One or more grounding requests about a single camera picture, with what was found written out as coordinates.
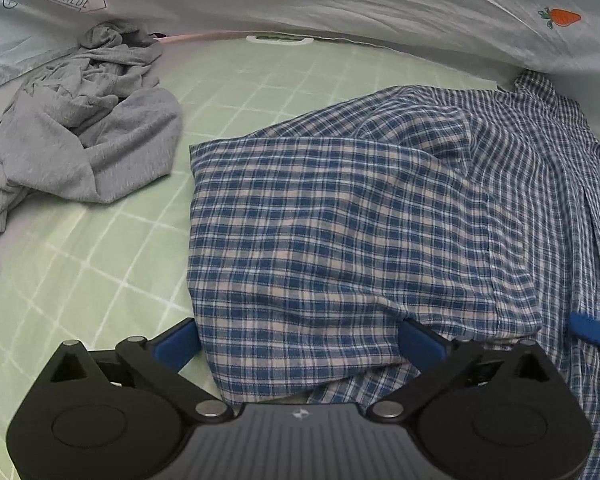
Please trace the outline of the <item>grey crumpled t-shirt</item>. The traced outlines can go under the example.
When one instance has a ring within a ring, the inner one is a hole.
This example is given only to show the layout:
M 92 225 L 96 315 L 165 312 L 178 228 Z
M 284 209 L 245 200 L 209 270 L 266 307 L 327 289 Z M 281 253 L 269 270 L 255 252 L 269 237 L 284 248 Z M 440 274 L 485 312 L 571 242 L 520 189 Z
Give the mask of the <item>grey crumpled t-shirt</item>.
M 151 75 L 161 53 L 143 29 L 102 23 L 22 84 L 0 116 L 0 234 L 34 192 L 108 205 L 171 173 L 183 118 Z

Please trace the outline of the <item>grey carrot print storage bag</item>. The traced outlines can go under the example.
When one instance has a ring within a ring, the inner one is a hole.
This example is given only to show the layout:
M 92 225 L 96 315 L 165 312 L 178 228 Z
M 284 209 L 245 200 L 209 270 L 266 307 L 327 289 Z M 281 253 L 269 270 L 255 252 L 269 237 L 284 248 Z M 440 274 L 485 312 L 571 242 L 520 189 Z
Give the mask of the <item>grey carrot print storage bag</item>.
M 600 0 L 0 0 L 0 86 L 123 18 L 166 36 L 318 32 L 489 78 L 549 74 L 600 139 Z

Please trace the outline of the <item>blue white plaid shirt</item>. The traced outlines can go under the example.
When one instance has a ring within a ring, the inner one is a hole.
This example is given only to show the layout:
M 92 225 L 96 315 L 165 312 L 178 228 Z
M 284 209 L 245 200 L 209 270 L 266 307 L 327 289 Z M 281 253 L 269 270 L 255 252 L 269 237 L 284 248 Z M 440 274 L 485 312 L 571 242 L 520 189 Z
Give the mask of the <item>blue white plaid shirt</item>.
M 600 350 L 567 333 L 600 321 L 600 144 L 547 78 L 388 88 L 189 157 L 188 289 L 225 401 L 370 405 L 416 374 L 404 318 L 529 337 L 590 420 L 600 479 Z

